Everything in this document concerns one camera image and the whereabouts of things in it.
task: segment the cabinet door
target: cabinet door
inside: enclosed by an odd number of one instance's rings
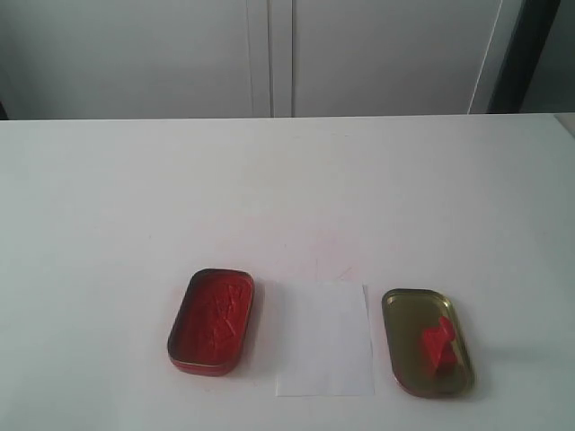
[[[489,99],[521,6],[521,0],[283,1],[293,7],[290,91],[297,117],[467,113],[476,88]]]
[[[13,119],[268,117],[266,0],[3,0]]]

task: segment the paper sheet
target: paper sheet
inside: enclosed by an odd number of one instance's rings
[[[373,395],[372,349],[360,284],[290,284],[277,396]]]

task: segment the table surface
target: table surface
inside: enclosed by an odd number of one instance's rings
[[[574,167],[551,115],[4,122],[0,428],[572,429]],[[205,267],[259,288],[221,378],[165,348]],[[275,397],[298,279],[367,286],[375,396]],[[455,303],[469,397],[395,383],[396,287]]]

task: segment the embossed red surface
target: embossed red surface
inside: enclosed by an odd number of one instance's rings
[[[168,341],[183,371],[220,375],[239,360],[253,299],[253,280],[241,271],[204,269],[190,281]]]

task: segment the metal tin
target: metal tin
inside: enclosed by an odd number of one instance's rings
[[[252,277],[231,269],[203,269],[190,281],[168,338],[180,370],[222,375],[239,362],[252,309]]]
[[[424,398],[455,397],[473,387],[474,373],[463,332],[446,297],[432,290],[394,289],[382,298],[382,309],[395,379],[408,393]],[[437,327],[440,316],[447,317],[456,332],[451,346],[457,363],[445,374],[429,370],[421,341],[423,331]]]

